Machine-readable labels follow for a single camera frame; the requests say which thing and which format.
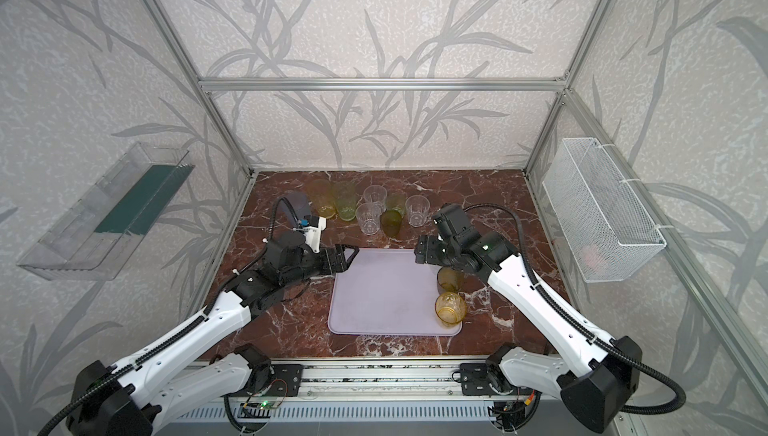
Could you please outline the brown olive textured cup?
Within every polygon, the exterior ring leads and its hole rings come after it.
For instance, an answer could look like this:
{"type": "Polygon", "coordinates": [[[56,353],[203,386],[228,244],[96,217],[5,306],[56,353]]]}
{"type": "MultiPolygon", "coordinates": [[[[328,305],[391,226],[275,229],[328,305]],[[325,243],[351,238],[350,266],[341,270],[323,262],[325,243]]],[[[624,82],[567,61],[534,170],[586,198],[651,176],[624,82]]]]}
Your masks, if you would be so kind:
{"type": "Polygon", "coordinates": [[[450,267],[442,267],[437,272],[437,288],[440,294],[461,292],[464,281],[465,275],[450,267]]]}

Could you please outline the lilac plastic tray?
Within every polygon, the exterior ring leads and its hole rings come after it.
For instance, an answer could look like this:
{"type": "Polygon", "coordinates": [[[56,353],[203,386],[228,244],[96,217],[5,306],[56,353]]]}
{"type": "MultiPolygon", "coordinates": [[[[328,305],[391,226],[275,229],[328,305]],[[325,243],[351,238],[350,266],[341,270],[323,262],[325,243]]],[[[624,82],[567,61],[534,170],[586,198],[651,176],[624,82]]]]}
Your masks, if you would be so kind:
{"type": "Polygon", "coordinates": [[[435,312],[437,266],[415,262],[411,249],[362,249],[335,276],[328,327],[336,335],[450,337],[435,312]]]}

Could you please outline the amber faceted cup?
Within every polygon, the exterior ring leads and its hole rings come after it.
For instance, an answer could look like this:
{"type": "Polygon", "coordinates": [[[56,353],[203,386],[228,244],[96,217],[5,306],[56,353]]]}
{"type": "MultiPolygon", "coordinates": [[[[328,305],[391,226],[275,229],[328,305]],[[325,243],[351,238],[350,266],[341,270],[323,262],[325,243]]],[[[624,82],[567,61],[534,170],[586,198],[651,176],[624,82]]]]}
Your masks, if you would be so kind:
{"type": "Polygon", "coordinates": [[[440,322],[446,326],[462,323],[468,311],[464,298],[456,292],[441,293],[435,301],[434,309],[440,322]]]}

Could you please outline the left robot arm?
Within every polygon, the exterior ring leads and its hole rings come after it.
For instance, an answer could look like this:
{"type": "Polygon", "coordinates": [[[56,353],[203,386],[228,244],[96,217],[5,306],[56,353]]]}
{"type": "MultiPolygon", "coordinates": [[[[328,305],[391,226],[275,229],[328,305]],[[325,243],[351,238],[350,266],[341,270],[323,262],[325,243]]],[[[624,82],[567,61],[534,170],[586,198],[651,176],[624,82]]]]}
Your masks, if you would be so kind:
{"type": "Polygon", "coordinates": [[[65,425],[73,435],[151,435],[170,416],[170,382],[229,334],[282,302],[287,288],[316,276],[343,273],[359,247],[320,243],[310,228],[268,239],[209,302],[149,346],[111,366],[95,361],[78,374],[70,403],[40,429],[65,425]]]}

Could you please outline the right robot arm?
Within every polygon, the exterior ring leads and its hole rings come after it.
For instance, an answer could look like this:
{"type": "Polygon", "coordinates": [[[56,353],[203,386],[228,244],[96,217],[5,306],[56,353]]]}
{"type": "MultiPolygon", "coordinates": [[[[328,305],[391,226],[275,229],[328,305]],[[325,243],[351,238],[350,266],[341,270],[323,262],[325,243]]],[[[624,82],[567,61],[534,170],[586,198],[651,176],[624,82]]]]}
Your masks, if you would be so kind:
{"type": "Polygon", "coordinates": [[[551,343],[546,356],[514,347],[498,352],[497,386],[502,393],[523,386],[557,397],[587,429],[602,433],[619,413],[664,415],[681,409],[682,386],[642,361],[630,337],[614,338],[565,301],[533,270],[522,222],[517,242],[498,232],[481,234],[470,207],[445,204],[432,220],[434,235],[419,238],[419,264],[449,267],[485,282],[511,302],[551,343]]]}

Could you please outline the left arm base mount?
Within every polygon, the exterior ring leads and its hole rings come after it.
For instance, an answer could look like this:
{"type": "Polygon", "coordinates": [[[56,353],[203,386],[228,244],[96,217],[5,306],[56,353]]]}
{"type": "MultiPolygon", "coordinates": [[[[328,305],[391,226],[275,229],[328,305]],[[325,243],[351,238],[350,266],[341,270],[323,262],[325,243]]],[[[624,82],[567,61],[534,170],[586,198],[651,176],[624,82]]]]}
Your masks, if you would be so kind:
{"type": "Polygon", "coordinates": [[[258,397],[296,397],[302,381],[304,366],[277,364],[252,371],[240,395],[258,397]]]}

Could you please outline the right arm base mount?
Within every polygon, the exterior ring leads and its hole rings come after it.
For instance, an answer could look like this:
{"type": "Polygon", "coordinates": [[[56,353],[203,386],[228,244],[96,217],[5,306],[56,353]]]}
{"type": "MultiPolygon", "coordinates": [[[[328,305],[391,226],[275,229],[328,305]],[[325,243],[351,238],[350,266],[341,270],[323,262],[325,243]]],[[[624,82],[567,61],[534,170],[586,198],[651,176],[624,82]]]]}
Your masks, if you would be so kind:
{"type": "Polygon", "coordinates": [[[501,392],[494,387],[488,367],[484,363],[461,363],[457,381],[463,396],[501,396],[501,392]]]}

